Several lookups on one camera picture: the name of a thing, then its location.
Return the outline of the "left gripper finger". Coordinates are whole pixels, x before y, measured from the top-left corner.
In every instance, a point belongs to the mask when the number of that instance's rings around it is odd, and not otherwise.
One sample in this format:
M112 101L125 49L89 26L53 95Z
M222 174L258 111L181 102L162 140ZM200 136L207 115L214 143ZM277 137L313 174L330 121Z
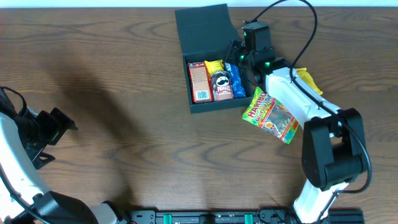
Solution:
M44 147L28 147L25 150L36 170L55 160L55 157L44 152L44 149Z
M58 143L60 138L65 134L65 132L68 129L74 130L74 131L78 130L74 120L72 120L69 116L67 116L60 109L54 108L50 112L50 115L52 115L57 122L57 131L52 136L50 143L49 143L50 145L52 145L52 146L56 145L56 143Z

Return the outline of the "blue snack bar wrapper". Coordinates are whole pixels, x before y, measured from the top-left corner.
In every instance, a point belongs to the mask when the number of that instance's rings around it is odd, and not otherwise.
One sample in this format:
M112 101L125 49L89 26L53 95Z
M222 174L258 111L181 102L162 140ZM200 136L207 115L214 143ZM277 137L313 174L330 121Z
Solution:
M224 62L224 69L229 73L233 95L235 98L245 98L246 91L241 81L239 68L230 63Z

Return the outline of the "small orange yellow snack bag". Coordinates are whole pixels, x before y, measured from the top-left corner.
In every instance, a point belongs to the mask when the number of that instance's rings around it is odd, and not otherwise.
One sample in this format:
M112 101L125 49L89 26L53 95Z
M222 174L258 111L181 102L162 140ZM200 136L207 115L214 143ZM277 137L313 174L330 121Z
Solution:
M214 61L205 60L205 66L209 76L212 76L212 74L214 74L215 72L220 72L224 70L224 65L222 60L214 60Z

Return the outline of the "small red Pringles can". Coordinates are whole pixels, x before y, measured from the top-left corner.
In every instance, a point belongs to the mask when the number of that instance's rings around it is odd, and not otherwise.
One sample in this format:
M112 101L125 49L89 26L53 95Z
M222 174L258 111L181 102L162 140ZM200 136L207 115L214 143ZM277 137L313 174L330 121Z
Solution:
M215 101L232 100L234 98L228 72L218 71L213 73L210 77L210 82Z

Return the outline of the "dark green box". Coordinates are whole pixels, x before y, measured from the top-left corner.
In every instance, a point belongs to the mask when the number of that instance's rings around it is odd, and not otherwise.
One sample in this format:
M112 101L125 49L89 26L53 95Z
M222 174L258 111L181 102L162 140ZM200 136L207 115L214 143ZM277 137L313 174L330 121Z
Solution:
M253 90L245 72L240 73L246 92L245 98L207 103L193 101L194 94L188 64L224 59L227 56L231 41L239 40L238 32L229 16L228 6L218 4L179 9L175 11L175 19L182 50L183 69L191 114L249 106L252 101Z

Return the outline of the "red and white carton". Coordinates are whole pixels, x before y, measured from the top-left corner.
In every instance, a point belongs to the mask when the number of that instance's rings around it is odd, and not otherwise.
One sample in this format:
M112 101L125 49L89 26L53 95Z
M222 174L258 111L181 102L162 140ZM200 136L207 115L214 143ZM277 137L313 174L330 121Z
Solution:
M210 82L208 72L204 62L188 63L188 72L192 86L192 96L194 103L212 102Z

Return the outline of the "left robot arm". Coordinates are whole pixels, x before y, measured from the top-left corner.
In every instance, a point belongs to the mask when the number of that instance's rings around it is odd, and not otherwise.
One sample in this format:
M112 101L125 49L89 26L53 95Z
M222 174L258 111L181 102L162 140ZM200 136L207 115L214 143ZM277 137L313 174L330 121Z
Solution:
M23 102L16 111L1 87L1 220L4 223L129 223L126 212L105 201L89 207L77 198L56 193L38 170L54 161L44 152L66 130L76 130L74 120L58 108L32 111Z

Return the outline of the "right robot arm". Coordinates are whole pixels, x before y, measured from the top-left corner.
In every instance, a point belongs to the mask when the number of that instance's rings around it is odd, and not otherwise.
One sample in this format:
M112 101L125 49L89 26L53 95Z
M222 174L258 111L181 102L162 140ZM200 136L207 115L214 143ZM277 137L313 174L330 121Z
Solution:
M243 26L243 41L232 41L226 61L282 103L303 128L302 167L306 183L282 223L364 223L360 210L330 210L348 184L363 172L372 174L361 115L320 96L299 77L294 65L277 58L265 22Z

